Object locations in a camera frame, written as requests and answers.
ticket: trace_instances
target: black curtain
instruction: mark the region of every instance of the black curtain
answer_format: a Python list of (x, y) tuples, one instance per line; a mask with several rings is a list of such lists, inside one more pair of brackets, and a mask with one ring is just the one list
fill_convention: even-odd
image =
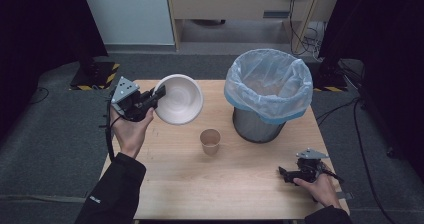
[(338, 0), (321, 47), (326, 58), (363, 61), (360, 91), (368, 110), (422, 180), (423, 14), (424, 0)]
[(78, 52), (107, 56), (86, 0), (0, 0), (0, 140), (28, 105), (39, 76), (80, 61)]

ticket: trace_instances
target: tabletop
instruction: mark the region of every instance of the tabletop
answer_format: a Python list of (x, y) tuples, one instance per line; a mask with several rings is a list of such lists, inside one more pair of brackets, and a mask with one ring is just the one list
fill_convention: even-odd
[[(145, 91), (158, 81), (134, 82)], [(251, 143), (234, 129), (233, 106), (224, 97), (225, 80), (196, 81), (204, 105), (194, 121), (170, 125), (155, 115), (147, 129), (137, 157), (147, 173), (134, 219), (294, 220), (322, 208), (306, 190), (285, 183), (278, 173), (278, 166), (298, 170), (296, 153), (307, 148), (328, 154), (312, 109), (288, 121), (273, 141)], [(209, 128), (221, 133), (220, 149), (213, 156), (203, 152), (199, 140)], [(113, 146), (119, 152), (116, 138)], [(334, 170), (331, 156), (323, 162)], [(106, 157), (103, 172), (109, 164)], [(341, 205), (349, 212), (344, 199)]]

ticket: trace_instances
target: brown cup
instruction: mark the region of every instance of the brown cup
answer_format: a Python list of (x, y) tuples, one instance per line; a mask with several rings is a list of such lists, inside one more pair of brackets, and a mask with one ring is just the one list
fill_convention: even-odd
[(218, 151), (220, 140), (221, 134), (215, 129), (206, 129), (200, 134), (203, 151), (210, 156)]

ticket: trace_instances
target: plastic bag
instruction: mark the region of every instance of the plastic bag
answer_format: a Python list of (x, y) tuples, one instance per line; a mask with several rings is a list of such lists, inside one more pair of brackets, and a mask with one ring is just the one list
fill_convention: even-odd
[(227, 101), (268, 124), (301, 117), (312, 101), (312, 76), (303, 60), (273, 49), (240, 55), (228, 70)]

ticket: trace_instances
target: bowl rim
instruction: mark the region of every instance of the bowl rim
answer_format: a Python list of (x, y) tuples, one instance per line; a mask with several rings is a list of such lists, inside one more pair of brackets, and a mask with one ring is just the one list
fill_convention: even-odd
[(156, 112), (156, 114), (158, 115), (158, 117), (160, 118), (160, 119), (162, 119), (163, 121), (165, 121), (166, 123), (168, 123), (168, 124), (172, 124), (172, 125), (184, 125), (184, 124), (187, 124), (187, 123), (189, 123), (189, 122), (192, 122), (194, 119), (196, 119), (196, 117), (200, 114), (200, 112), (202, 111), (202, 109), (203, 109), (203, 102), (204, 102), (204, 97), (203, 97), (203, 93), (202, 93), (202, 89), (200, 88), (200, 86), (199, 86), (199, 84), (193, 79), (193, 78), (191, 78), (191, 77), (189, 77), (189, 76), (186, 76), (186, 75), (183, 75), (183, 74), (172, 74), (172, 75), (169, 75), (169, 76), (166, 76), (166, 77), (164, 77), (164, 78), (162, 78), (157, 84), (156, 84), (156, 86), (155, 86), (155, 88), (154, 88), (154, 92), (156, 92), (160, 87), (161, 87), (161, 85), (164, 83), (164, 82), (166, 82), (167, 80), (169, 80), (169, 79), (172, 79), (172, 78), (183, 78), (183, 79), (185, 79), (185, 80), (188, 80), (188, 81), (190, 81), (192, 84), (194, 84), (194, 86), (196, 87), (196, 90), (197, 90), (197, 93), (198, 93), (198, 95), (199, 95), (199, 97), (200, 97), (200, 108), (199, 108), (199, 110), (197, 111), (197, 113), (195, 114), (195, 115), (193, 115), (193, 117), (192, 118), (190, 118), (190, 119), (188, 119), (188, 120), (186, 120), (186, 121), (183, 121), (183, 122), (179, 122), (179, 121), (170, 121), (170, 120), (167, 120), (165, 117), (163, 117), (163, 116), (161, 116), (161, 114), (160, 114), (160, 111), (158, 112), (157, 111), (157, 108), (155, 109), (155, 112)]

